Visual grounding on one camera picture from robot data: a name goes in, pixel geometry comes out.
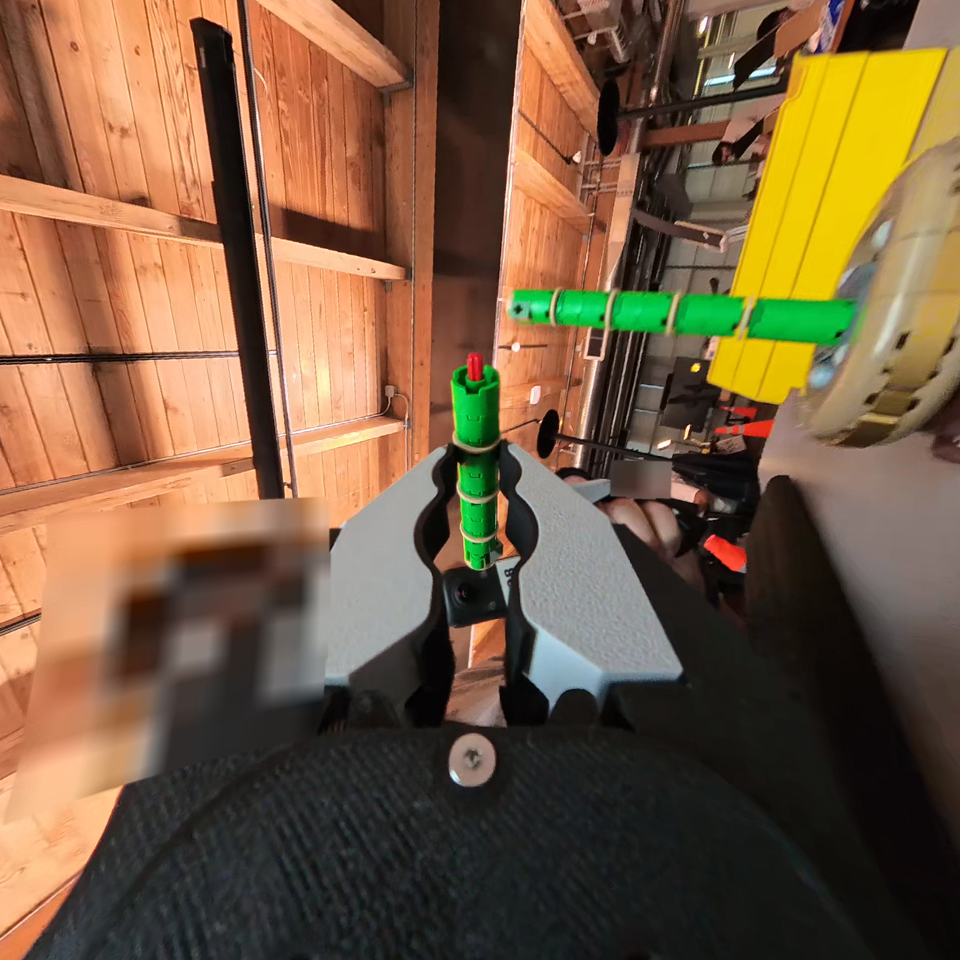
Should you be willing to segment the person's left hand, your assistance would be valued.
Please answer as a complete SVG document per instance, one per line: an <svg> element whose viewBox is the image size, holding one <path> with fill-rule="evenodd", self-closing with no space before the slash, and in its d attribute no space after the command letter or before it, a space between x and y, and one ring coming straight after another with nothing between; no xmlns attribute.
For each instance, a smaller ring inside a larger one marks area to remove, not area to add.
<svg viewBox="0 0 960 960"><path fill-rule="evenodd" d="M673 511L658 501L607 499L596 504L612 524L625 526L631 534L654 551L690 587L704 592L699 561L692 553L679 555L681 530Z"/></svg>

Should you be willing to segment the black pendant lamp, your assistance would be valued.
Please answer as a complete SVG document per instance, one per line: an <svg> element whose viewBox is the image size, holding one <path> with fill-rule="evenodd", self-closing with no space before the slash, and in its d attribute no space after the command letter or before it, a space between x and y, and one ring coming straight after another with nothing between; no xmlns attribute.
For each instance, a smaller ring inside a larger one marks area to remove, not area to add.
<svg viewBox="0 0 960 960"><path fill-rule="evenodd" d="M536 436L536 454L541 460L545 460L558 446L558 444L571 445L577 448L608 454L612 457L622 459L647 460L655 462L669 463L671 458L653 453L644 453L642 451L631 449L627 446L607 444L587 438L563 433L560 430L560 416L556 409L550 409L538 421L538 431Z"/></svg>
<svg viewBox="0 0 960 960"><path fill-rule="evenodd" d="M775 83L759 87L733 90L726 93L706 95L685 101L660 102L646 106L623 107L620 103L619 90L615 82L607 81L600 93L596 114L596 141L601 154L609 156L618 141L618 132L621 122L647 120L663 115L686 116L700 111L751 102L775 95L786 93L789 77L782 74Z"/></svg>

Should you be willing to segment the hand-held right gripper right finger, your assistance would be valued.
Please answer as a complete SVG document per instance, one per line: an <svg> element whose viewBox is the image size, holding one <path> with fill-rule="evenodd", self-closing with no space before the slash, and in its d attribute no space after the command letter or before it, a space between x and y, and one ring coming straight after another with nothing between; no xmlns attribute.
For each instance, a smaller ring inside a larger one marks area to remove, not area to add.
<svg viewBox="0 0 960 960"><path fill-rule="evenodd" d="M506 688L554 706L583 690L675 682L683 667L609 518L600 479L568 483L511 442L499 453L507 537L517 551L506 613Z"/></svg>

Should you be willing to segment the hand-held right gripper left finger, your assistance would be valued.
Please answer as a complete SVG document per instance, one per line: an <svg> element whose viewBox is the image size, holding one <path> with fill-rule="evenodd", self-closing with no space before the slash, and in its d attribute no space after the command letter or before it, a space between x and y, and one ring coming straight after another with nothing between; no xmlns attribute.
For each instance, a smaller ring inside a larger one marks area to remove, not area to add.
<svg viewBox="0 0 960 960"><path fill-rule="evenodd" d="M457 456L441 446L342 525L330 552L326 688L447 702L454 655L435 559Z"/></svg>

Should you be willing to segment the yellow plastic bin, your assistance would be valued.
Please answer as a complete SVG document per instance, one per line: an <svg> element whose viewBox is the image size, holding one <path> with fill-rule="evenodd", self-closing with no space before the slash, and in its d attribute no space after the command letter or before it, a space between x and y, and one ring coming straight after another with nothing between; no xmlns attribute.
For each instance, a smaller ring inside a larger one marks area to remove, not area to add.
<svg viewBox="0 0 960 960"><path fill-rule="evenodd" d="M959 52L803 57L779 109L731 288L826 301L906 166L958 138ZM759 402L801 400L820 347L723 338L708 379Z"/></svg>

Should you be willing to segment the green toy bamboo stalk red-tipped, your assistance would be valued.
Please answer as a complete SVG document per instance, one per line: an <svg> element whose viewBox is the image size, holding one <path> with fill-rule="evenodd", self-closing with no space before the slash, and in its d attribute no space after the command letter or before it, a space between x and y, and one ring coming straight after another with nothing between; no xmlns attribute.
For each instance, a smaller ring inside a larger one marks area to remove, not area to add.
<svg viewBox="0 0 960 960"><path fill-rule="evenodd" d="M471 352L451 377L452 443L458 452L463 558L475 571L502 555L498 538L500 378L479 352Z"/></svg>

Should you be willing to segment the black ceiling rail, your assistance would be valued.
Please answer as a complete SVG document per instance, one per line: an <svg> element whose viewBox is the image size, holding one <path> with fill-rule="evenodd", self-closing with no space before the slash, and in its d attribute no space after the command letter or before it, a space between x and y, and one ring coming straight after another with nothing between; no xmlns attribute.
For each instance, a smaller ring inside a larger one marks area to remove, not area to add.
<svg viewBox="0 0 960 960"><path fill-rule="evenodd" d="M204 17L192 18L189 25L198 67L214 210L223 247L258 497L282 499L285 487L233 37L226 28Z"/></svg>

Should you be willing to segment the long green toy bamboo stalk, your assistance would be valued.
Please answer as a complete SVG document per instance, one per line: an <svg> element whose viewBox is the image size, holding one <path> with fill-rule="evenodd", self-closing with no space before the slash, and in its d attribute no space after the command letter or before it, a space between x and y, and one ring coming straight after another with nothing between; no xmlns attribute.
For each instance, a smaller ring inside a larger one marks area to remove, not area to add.
<svg viewBox="0 0 960 960"><path fill-rule="evenodd" d="M852 299L802 300L725 294L515 290L507 315L552 328L705 338L757 339L831 346L860 312Z"/></svg>

